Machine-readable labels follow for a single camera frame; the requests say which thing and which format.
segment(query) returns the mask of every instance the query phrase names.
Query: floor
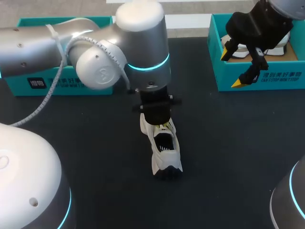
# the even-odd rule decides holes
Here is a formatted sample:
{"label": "floor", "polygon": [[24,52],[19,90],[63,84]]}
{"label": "floor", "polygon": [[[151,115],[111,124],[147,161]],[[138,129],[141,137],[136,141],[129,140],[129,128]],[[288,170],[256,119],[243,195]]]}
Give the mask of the floor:
{"label": "floor", "polygon": [[[20,17],[115,15],[128,0],[0,0],[0,27]],[[207,36],[212,13],[248,12],[256,0],[160,0],[169,37]]]}

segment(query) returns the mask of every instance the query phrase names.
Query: shoe box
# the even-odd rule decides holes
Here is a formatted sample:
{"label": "shoe box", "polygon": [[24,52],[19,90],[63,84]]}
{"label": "shoe box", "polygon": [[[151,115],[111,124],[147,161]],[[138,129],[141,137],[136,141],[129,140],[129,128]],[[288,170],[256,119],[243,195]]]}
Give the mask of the shoe box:
{"label": "shoe box", "polygon": [[221,61],[223,53],[221,38],[225,36],[225,25],[232,14],[213,14],[211,17],[208,48],[213,65],[218,91],[252,91],[305,88],[305,21],[294,21],[290,39],[281,56],[266,55],[267,71],[261,71],[258,81],[242,88],[232,88],[232,84],[251,65],[252,58],[231,58]]}

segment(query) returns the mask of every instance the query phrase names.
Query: cable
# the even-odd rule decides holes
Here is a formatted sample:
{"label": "cable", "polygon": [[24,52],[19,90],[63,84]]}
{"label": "cable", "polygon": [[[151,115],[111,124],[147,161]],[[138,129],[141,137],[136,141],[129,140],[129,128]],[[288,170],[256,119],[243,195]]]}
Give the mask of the cable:
{"label": "cable", "polygon": [[[116,59],[116,57],[114,55],[112,55],[111,52],[108,51],[108,49],[103,44],[98,42],[97,40],[89,38],[89,37],[83,37],[83,36],[82,37],[75,37],[75,38],[71,39],[69,41],[69,43],[67,44],[67,47],[66,47],[66,50],[65,50],[65,56],[68,56],[71,47],[74,45],[75,42],[78,42],[78,41],[89,42],[89,43],[93,44],[94,46],[96,46],[96,47],[100,48],[101,50],[103,50],[107,54],[107,56],[118,65],[119,69],[121,70],[122,76],[123,76],[123,78],[125,80],[127,90],[130,90],[130,81],[129,81],[127,75],[126,75],[126,72],[124,70],[124,66],[122,66],[119,63],[119,61]],[[62,73],[62,70],[63,70],[64,66],[65,66],[65,59],[62,59],[61,64],[59,66],[59,69],[58,69],[58,71],[57,71],[57,73],[55,75],[55,78],[53,80],[53,83],[52,83],[52,85],[51,85],[51,87],[50,87],[46,97],[43,99],[43,101],[39,105],[39,107],[32,114],[30,114],[29,116],[25,117],[24,119],[20,120],[19,122],[11,124],[10,126],[18,127],[18,126],[20,126],[22,124],[25,124],[26,122],[30,121],[33,117],[38,115],[38,113],[40,111],[42,111],[42,109],[45,107],[47,102],[50,100],[50,98],[51,98],[51,96],[52,96],[52,94],[53,94],[53,92],[55,90],[56,84],[57,84],[57,82],[58,82],[58,80],[59,80],[59,78],[61,76],[61,73]]]}

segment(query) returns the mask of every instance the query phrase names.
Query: white cable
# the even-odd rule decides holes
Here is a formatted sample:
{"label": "white cable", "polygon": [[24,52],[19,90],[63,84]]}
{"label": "white cable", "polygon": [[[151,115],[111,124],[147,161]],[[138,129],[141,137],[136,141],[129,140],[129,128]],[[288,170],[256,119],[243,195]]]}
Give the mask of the white cable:
{"label": "white cable", "polygon": [[64,66],[66,66],[67,65],[67,57],[65,56],[65,52],[62,48],[61,41],[59,40],[59,34],[54,30],[53,26],[51,26],[50,24],[46,25],[46,27],[50,30],[50,32],[52,34],[52,38],[56,41],[58,51],[61,54],[61,59],[64,61]]}
{"label": "white cable", "polygon": [[[89,43],[93,44],[94,46],[96,46],[96,47],[100,48],[101,50],[103,50],[107,54],[107,56],[118,65],[119,69],[121,70],[122,76],[123,76],[123,78],[125,80],[127,90],[130,90],[130,81],[129,81],[127,75],[126,75],[126,72],[124,70],[124,66],[122,66],[119,63],[119,61],[116,59],[116,57],[114,55],[112,55],[111,52],[108,51],[108,49],[103,44],[98,42],[97,40],[89,38],[89,37],[75,37],[75,38],[71,39],[69,41],[69,43],[67,44],[67,48],[66,48],[66,51],[64,53],[64,57],[68,56],[71,47],[77,41],[86,41],[86,42],[89,42]],[[55,78],[53,80],[53,83],[52,83],[52,85],[51,85],[51,87],[50,87],[46,97],[43,99],[43,101],[39,105],[39,107],[32,114],[27,116],[26,118],[20,120],[19,122],[13,123],[10,126],[18,127],[18,126],[20,126],[22,124],[25,124],[26,122],[30,121],[33,117],[35,117],[45,107],[45,105],[47,104],[47,102],[49,101],[49,99],[51,98],[51,96],[52,96],[52,94],[53,94],[53,92],[55,90],[55,87],[56,87],[56,84],[58,82],[58,79],[61,76],[62,70],[64,68],[65,61],[66,61],[66,58],[62,59],[61,64],[59,66],[59,69],[58,69],[58,71],[56,73],[56,76],[55,76]]]}

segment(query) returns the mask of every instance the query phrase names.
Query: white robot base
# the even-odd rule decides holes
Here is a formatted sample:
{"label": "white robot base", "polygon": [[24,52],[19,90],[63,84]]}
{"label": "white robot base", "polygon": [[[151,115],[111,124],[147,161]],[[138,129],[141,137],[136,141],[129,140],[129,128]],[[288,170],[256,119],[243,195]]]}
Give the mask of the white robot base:
{"label": "white robot base", "polygon": [[0,229],[74,229],[71,189],[53,147],[0,124]]}

